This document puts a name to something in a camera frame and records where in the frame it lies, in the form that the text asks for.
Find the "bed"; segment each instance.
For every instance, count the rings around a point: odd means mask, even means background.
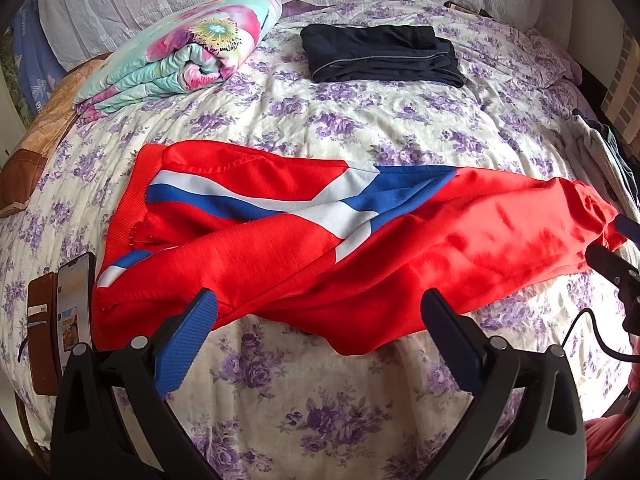
[[[309,23],[433,25],[453,42],[468,81],[462,89],[313,84],[299,36]],[[0,220],[2,370],[50,430],[54,399],[33,393],[28,353],[16,359],[26,334],[26,286],[86,250],[101,260],[110,215],[143,144],[214,139],[285,156],[574,178],[558,131],[573,108],[589,113],[579,75],[536,32],[429,0],[361,0],[281,20],[224,85],[127,107],[69,132],[28,209]],[[527,287],[472,317],[488,335],[542,350],[562,341],[585,306],[598,315],[605,341],[629,352],[614,287],[594,272]],[[628,365],[600,351],[586,322],[567,351],[584,418],[600,416],[626,384]],[[516,392],[498,432],[519,399]],[[153,462],[121,392],[118,402],[139,452]],[[426,332],[343,357],[316,336],[247,316],[209,335],[168,402],[225,479],[409,479],[446,441],[470,396]]]

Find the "brown cushion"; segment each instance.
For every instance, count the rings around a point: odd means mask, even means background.
[[[0,172],[0,218],[27,207],[49,157],[78,119],[73,98],[103,62],[92,59],[69,72],[16,146]]]
[[[46,163],[39,153],[22,148],[9,158],[0,173],[0,218],[25,209]]]

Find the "black cable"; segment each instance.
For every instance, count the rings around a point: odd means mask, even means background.
[[[589,314],[589,316],[591,317],[591,323],[593,324],[593,333],[596,336],[596,341],[598,342],[600,349],[606,355],[608,355],[612,359],[616,359],[617,361],[622,361],[625,363],[640,363],[640,355],[622,354],[620,352],[616,352],[615,350],[612,350],[607,345],[605,345],[604,341],[602,340],[602,337],[600,336],[600,331],[598,330],[596,315],[593,313],[593,310],[591,310],[588,307],[582,309],[578,313],[578,315],[575,317],[575,319],[572,321],[571,326],[569,327],[569,330],[566,333],[566,336],[564,336],[564,341],[562,341],[563,348],[566,345],[567,341],[569,341],[569,338],[571,337],[571,333],[574,331],[575,325],[578,323],[578,321],[580,321],[580,318],[584,314]],[[487,451],[484,454],[484,456],[480,460],[480,463],[478,464],[478,468],[494,453],[496,449],[498,449],[498,446],[500,446],[500,444],[504,442],[504,439],[509,436],[509,432],[511,431],[512,426],[513,426],[513,422],[504,431],[504,433],[500,436],[500,438],[496,441],[496,443],[491,446],[491,449],[489,449],[489,451]]]
[[[616,352],[615,350],[612,350],[604,344],[604,341],[600,336],[600,331],[598,330],[598,324],[596,323],[596,315],[590,308],[581,310],[580,314],[575,317],[574,322],[571,323],[569,331],[564,337],[564,341],[562,341],[562,346],[566,345],[566,342],[569,341],[569,337],[571,335],[571,332],[574,330],[575,324],[578,323],[578,320],[582,317],[583,314],[589,314],[589,316],[591,317],[591,323],[593,323],[593,333],[596,336],[596,341],[606,355],[608,355],[612,359],[616,359],[617,361],[622,361],[623,363],[640,363],[640,355],[621,354],[620,352]]]

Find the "white stripe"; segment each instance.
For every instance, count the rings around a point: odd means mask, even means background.
[[[316,205],[337,202],[350,196],[360,194],[373,179],[379,175],[379,171],[373,166],[360,166],[357,168],[348,168],[339,177],[332,180],[327,186],[318,193],[312,200],[303,200],[300,202],[292,202],[289,200],[273,200],[270,198],[256,198],[253,196],[244,196],[228,190],[226,187],[209,180],[206,177],[189,174],[177,173],[176,171],[161,170],[151,181],[153,184],[168,184],[189,193],[204,196],[228,196],[242,200],[249,204],[255,205],[262,209],[270,211],[295,212]]]
[[[378,216],[376,211],[356,211],[344,202],[316,205],[292,214],[324,227],[342,240],[348,238],[364,222]]]
[[[107,267],[98,279],[97,287],[111,286],[111,283],[113,283],[125,270],[127,269],[115,265]]]
[[[345,241],[335,248],[335,263],[346,258],[360,247],[371,236],[371,222],[367,221],[358,227]]]

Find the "floral blanket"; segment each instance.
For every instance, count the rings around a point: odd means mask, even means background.
[[[74,107],[91,122],[228,79],[281,13],[280,0],[211,0],[165,16],[111,54]]]
[[[449,38],[468,81],[314,84],[300,30],[309,23],[429,24]],[[102,259],[109,219],[147,142],[215,139],[289,156],[375,164],[450,164],[573,178],[558,131],[575,107],[579,70],[536,34],[425,0],[367,0],[281,21],[224,84],[140,103],[73,127],[49,159],[28,209],[0,220],[0,366],[39,423],[54,399],[31,387],[26,334],[30,280],[85,250]],[[561,276],[472,314],[516,348],[562,341],[590,306],[604,340],[630,351],[616,291],[593,272]],[[581,321],[567,353],[585,418],[600,416],[630,368],[604,355]],[[126,421],[132,413],[119,395]],[[513,419],[511,399],[503,431]],[[226,480],[409,480],[470,402],[426,332],[365,356],[246,316],[209,334],[169,404]],[[132,426],[136,445],[140,428]],[[140,453],[148,456],[143,447]]]

